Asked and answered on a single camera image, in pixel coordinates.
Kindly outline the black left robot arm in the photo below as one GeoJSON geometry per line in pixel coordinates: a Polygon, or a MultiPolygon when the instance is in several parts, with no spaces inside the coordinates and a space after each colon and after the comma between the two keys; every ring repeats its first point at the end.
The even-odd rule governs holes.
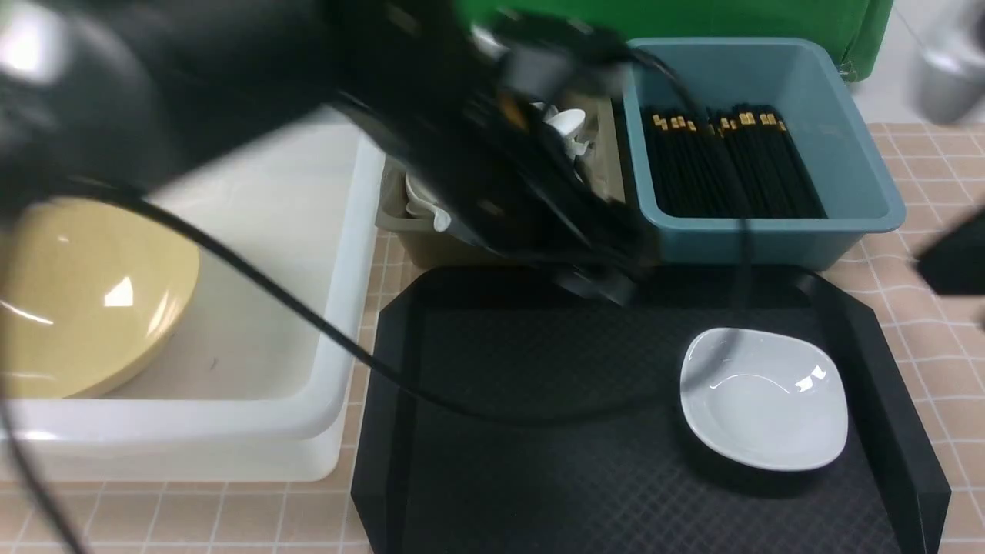
{"type": "Polygon", "coordinates": [[[140,199],[330,106],[422,179],[451,234],[625,302],[655,236],[537,112],[613,95],[612,29],[453,1],[4,1],[2,231],[57,196],[140,199]]]}

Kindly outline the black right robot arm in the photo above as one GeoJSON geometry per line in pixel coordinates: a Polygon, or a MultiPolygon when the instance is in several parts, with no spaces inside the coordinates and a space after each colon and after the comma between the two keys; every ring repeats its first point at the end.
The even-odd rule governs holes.
{"type": "Polygon", "coordinates": [[[940,297],[984,295],[984,208],[965,217],[915,260],[916,272],[940,297]]]}

